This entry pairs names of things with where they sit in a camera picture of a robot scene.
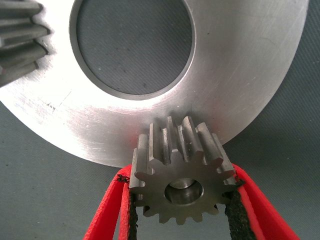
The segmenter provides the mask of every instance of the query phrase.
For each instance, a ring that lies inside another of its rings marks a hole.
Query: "metal washer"
[[[88,79],[95,76],[76,43],[80,0],[38,2],[44,9],[34,21],[51,31],[39,39],[49,55],[0,88],[0,101],[50,143],[115,167],[129,164],[138,135],[166,116],[206,121],[222,143],[236,136],[284,79],[308,7],[308,0],[184,0],[193,26],[188,63],[166,88],[137,96]]]

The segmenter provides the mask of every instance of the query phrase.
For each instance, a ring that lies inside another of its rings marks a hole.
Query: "gray table surface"
[[[320,238],[320,1],[311,0],[292,66],[274,98],[225,144],[301,237]],[[0,103],[0,239],[81,239],[118,168],[75,157]],[[138,239],[230,239],[227,218],[159,224],[139,213]]]

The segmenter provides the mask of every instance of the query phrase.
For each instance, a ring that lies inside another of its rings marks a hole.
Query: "metal gear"
[[[36,2],[0,1],[0,87],[35,70],[36,60],[46,55],[34,39],[48,30],[30,19],[41,9]]]
[[[230,201],[224,193],[236,188],[234,174],[218,137],[205,123],[195,127],[187,116],[175,126],[168,117],[166,128],[151,123],[149,136],[139,136],[129,187],[146,217],[159,214],[160,223],[176,218],[182,225],[188,217],[201,222],[204,212],[216,215],[216,204]]]

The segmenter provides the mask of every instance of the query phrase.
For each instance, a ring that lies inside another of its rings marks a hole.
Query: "red clamp jaw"
[[[233,167],[236,170],[237,178],[244,182],[234,194],[238,193],[240,195],[240,202],[236,204],[244,207],[249,228],[240,229],[241,227],[235,223],[237,215],[234,214],[231,217],[227,213],[232,239],[299,240],[299,237],[280,216],[248,174],[235,164]],[[137,239],[136,213],[131,210],[133,206],[131,206],[129,192],[130,174],[131,165],[128,165],[121,169],[113,178],[83,238],[84,240],[112,240],[119,212],[120,228],[118,239]],[[233,227],[237,228],[238,234],[232,231]],[[246,237],[248,231],[253,233],[251,238]]]

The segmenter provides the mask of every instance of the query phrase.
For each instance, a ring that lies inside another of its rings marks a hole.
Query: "center hole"
[[[76,34],[81,55],[96,76],[90,80],[132,95],[172,83],[192,48],[191,21],[182,0],[83,0]]]
[[[203,187],[199,182],[191,178],[180,178],[172,181],[164,190],[164,196],[175,205],[192,204],[203,193]]]

